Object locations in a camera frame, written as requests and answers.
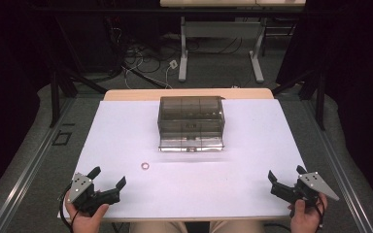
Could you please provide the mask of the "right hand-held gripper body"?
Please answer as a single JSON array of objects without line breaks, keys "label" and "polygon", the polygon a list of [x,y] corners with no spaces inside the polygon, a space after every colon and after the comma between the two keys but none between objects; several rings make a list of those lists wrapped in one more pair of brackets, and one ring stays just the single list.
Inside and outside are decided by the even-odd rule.
[{"label": "right hand-held gripper body", "polygon": [[339,196],[318,172],[298,175],[297,181],[293,186],[288,186],[278,181],[276,187],[271,187],[271,193],[291,205],[294,205],[298,199],[304,200],[307,208],[317,207],[320,193],[335,201],[339,200]]}]

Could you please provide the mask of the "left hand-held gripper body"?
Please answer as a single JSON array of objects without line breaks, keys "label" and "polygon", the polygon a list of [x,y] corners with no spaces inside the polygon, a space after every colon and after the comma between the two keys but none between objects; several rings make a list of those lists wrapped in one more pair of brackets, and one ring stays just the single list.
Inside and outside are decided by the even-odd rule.
[{"label": "left hand-held gripper body", "polygon": [[67,202],[83,213],[93,216],[98,208],[104,204],[113,205],[120,201],[120,187],[106,191],[96,191],[93,179],[95,175],[85,176],[76,173],[72,179],[71,188]]}]

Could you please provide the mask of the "transparent plastic drawer box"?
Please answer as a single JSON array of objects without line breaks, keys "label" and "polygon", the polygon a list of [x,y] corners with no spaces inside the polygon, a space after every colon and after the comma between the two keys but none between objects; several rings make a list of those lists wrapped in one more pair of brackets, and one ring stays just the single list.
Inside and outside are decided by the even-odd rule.
[{"label": "transparent plastic drawer box", "polygon": [[224,125],[220,96],[160,98],[157,126],[161,151],[221,151]]}]

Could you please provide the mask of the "person's left hand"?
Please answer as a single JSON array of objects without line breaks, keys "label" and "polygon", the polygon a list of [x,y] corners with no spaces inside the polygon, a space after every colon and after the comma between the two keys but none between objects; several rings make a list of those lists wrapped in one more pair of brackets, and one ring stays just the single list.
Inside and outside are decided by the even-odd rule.
[{"label": "person's left hand", "polygon": [[99,233],[101,221],[109,210],[109,205],[101,205],[93,216],[86,216],[68,202],[65,202],[65,208],[69,216],[73,218],[71,221],[73,233]]}]

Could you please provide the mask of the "person's right hand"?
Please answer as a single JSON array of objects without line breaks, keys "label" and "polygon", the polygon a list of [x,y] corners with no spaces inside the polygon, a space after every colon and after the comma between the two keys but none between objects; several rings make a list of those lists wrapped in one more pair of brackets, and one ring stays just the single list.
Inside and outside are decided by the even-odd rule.
[{"label": "person's right hand", "polygon": [[305,201],[300,199],[288,208],[294,210],[290,221],[291,233],[316,233],[327,208],[327,199],[320,193],[316,208],[307,208]]}]

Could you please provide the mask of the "person's left leg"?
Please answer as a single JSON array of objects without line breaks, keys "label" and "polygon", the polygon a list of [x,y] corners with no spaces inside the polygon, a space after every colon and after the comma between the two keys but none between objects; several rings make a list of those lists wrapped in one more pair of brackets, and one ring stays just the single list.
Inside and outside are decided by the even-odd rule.
[{"label": "person's left leg", "polygon": [[132,222],[129,233],[187,233],[187,227],[183,222],[178,221]]}]

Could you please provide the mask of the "person's leg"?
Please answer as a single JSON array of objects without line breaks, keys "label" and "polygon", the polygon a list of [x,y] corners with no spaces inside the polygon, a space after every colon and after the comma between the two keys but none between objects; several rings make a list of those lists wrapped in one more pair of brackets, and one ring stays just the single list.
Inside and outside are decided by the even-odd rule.
[{"label": "person's leg", "polygon": [[210,233],[265,233],[263,224],[256,220],[211,221]]},{"label": "person's leg", "polygon": [[183,222],[178,221],[132,222],[129,233],[187,233],[187,227]]}]

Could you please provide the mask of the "person's right leg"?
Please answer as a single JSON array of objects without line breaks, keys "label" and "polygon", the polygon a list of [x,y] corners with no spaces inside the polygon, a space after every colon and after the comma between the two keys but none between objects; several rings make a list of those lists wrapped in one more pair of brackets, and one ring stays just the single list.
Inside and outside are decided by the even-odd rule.
[{"label": "person's right leg", "polygon": [[256,220],[211,221],[210,233],[265,233],[263,224]]}]

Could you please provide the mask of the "white table mat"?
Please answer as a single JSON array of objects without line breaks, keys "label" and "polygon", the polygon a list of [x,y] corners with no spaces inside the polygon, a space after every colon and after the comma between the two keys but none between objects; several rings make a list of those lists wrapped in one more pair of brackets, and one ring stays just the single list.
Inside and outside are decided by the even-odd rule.
[{"label": "white table mat", "polygon": [[215,152],[159,150],[156,101],[100,103],[77,171],[101,168],[100,190],[126,177],[112,221],[273,219],[288,216],[267,176],[292,185],[303,160],[280,103],[225,100],[224,148]]}]

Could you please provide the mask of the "black metal stand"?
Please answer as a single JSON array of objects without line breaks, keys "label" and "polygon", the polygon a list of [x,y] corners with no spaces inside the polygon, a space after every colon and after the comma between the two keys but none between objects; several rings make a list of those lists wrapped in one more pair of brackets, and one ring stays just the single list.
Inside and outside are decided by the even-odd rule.
[{"label": "black metal stand", "polygon": [[51,42],[47,42],[47,46],[47,54],[51,61],[51,127],[55,127],[61,117],[59,90],[62,90],[68,98],[75,98],[78,90],[74,85],[74,80],[101,94],[105,94],[107,89],[64,65]]},{"label": "black metal stand", "polygon": [[320,43],[320,24],[317,19],[300,17],[289,41],[282,65],[272,92],[277,95],[284,90],[304,83],[298,96],[301,100],[310,100],[316,94],[316,123],[321,130],[323,124],[323,104],[325,78],[322,75],[323,49]]}]

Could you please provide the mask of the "dark curtain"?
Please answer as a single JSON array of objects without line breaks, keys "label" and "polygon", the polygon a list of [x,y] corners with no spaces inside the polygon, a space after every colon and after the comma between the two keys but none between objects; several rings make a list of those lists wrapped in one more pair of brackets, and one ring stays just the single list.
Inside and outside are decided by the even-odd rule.
[{"label": "dark curtain", "polygon": [[17,0],[0,0],[0,179],[40,108],[48,68]]},{"label": "dark curtain", "polygon": [[338,105],[347,149],[373,189],[373,0],[306,0],[276,83],[320,73]]}]

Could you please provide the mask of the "white-legged desk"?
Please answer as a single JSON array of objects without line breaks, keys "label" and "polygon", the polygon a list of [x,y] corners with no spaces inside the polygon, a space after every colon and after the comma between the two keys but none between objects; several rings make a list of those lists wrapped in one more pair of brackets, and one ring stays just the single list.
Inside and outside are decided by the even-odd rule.
[{"label": "white-legged desk", "polygon": [[[298,12],[306,0],[160,0],[160,6],[175,10],[290,10]],[[181,17],[181,61],[179,81],[187,79],[187,38],[241,38],[254,39],[254,48],[249,52],[255,81],[263,83],[259,65],[259,53],[266,30],[267,17],[255,17],[255,21],[196,21]]]}]

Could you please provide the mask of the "aluminium floor rail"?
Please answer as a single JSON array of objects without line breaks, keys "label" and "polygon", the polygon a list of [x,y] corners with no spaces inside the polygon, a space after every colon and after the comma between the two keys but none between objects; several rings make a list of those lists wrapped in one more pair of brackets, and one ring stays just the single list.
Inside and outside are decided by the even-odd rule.
[{"label": "aluminium floor rail", "polygon": [[50,127],[50,120],[44,121],[44,118],[50,114],[46,113],[45,106],[41,105],[37,119],[0,180],[0,232],[8,228],[50,151],[61,121],[68,114],[74,102],[74,98],[66,98],[62,101],[59,120],[53,127]]},{"label": "aluminium floor rail", "polygon": [[369,186],[350,159],[335,105],[330,102],[324,107],[323,127],[316,119],[317,105],[312,101],[302,101],[302,105],[323,145],[323,157],[340,190],[340,201],[347,206],[347,214],[354,220],[356,233],[373,233],[373,223],[361,197]]}]

